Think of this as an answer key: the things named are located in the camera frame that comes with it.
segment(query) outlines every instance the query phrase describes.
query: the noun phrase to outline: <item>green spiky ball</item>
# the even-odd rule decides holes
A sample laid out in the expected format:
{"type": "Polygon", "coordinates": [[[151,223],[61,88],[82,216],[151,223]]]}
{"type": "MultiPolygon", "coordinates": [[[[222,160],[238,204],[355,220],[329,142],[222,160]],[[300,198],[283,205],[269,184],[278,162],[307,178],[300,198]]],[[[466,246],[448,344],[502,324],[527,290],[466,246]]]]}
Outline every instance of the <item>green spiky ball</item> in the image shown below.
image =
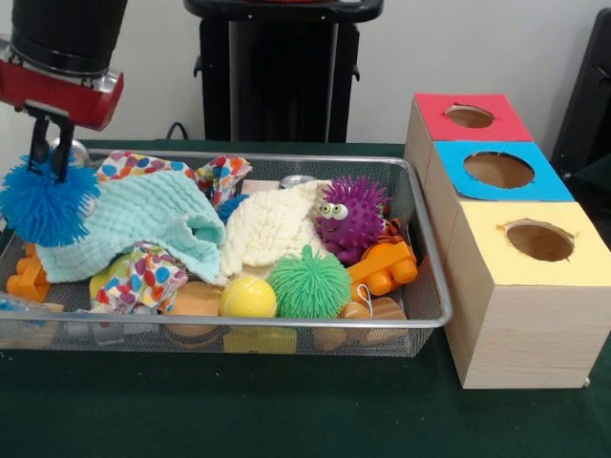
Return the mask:
{"type": "Polygon", "coordinates": [[[350,275],[342,263],[333,255],[312,254],[310,245],[304,246],[301,258],[281,258],[267,282],[282,318],[336,318],[351,296],[350,275]]]}

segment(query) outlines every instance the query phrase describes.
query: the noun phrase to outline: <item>blue square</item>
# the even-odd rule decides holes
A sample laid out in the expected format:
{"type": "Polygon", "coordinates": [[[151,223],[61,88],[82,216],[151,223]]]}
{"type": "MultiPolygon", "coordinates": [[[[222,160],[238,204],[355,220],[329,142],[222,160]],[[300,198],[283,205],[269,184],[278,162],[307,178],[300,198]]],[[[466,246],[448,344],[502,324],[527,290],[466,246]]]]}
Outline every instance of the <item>blue square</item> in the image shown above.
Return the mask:
{"type": "Polygon", "coordinates": [[[441,162],[454,189],[480,200],[574,201],[539,147],[532,142],[435,141],[441,162]],[[472,156],[505,156],[525,163],[534,177],[517,187],[497,187],[481,181],[465,168],[472,156]]]}

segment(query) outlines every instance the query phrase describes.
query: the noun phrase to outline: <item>purple toy with eyes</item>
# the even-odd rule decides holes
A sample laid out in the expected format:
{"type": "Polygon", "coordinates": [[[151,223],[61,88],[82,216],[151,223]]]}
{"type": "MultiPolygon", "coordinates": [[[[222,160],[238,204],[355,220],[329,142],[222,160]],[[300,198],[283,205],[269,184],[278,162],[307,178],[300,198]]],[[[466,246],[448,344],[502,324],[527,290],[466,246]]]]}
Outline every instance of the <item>purple toy with eyes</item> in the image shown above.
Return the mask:
{"type": "Polygon", "coordinates": [[[388,199],[386,188],[367,177],[339,177],[324,190],[321,215],[316,218],[316,232],[325,248],[343,264],[361,260],[384,230],[380,208],[388,199]]]}

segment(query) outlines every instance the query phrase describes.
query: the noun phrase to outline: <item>yellow square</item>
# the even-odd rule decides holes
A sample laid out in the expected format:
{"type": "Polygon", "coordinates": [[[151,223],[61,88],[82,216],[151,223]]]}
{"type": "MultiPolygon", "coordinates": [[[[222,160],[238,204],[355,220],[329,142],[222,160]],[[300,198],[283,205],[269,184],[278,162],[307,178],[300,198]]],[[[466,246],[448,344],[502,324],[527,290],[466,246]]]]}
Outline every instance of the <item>yellow square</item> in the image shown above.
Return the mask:
{"type": "Polygon", "coordinates": [[[611,286],[611,253],[578,203],[464,201],[461,207],[494,284],[611,286]]]}

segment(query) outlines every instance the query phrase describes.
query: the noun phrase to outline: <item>wooden cube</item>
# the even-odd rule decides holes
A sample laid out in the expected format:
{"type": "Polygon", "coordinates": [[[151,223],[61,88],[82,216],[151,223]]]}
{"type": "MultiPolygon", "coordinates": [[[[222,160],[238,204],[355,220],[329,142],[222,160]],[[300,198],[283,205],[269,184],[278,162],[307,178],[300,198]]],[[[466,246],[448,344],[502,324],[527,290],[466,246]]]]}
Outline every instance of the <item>wooden cube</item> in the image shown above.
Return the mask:
{"type": "Polygon", "coordinates": [[[463,201],[445,267],[463,387],[583,386],[611,329],[611,253],[577,203],[463,201]]]}
{"type": "Polygon", "coordinates": [[[435,141],[424,194],[441,261],[461,201],[572,201],[532,142],[435,141]]]}
{"type": "Polygon", "coordinates": [[[404,158],[424,185],[437,140],[533,141],[502,94],[416,94],[404,158]]]}

